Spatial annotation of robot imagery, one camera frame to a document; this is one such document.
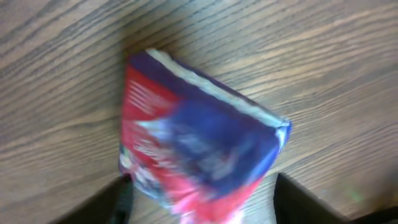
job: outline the brown tabletop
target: brown tabletop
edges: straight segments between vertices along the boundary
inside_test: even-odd
[[[0,1],[0,223],[49,222],[118,176],[124,64],[149,47],[294,122],[245,223],[274,222],[280,171],[350,218],[384,206],[397,16],[395,0]],[[133,213],[177,222],[141,194]]]

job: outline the wooden surface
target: wooden surface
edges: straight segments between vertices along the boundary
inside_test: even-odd
[[[397,170],[397,17],[395,0],[0,1],[0,223],[46,223],[118,175],[125,56],[148,47],[293,120],[245,223],[273,223],[278,171],[373,211]]]

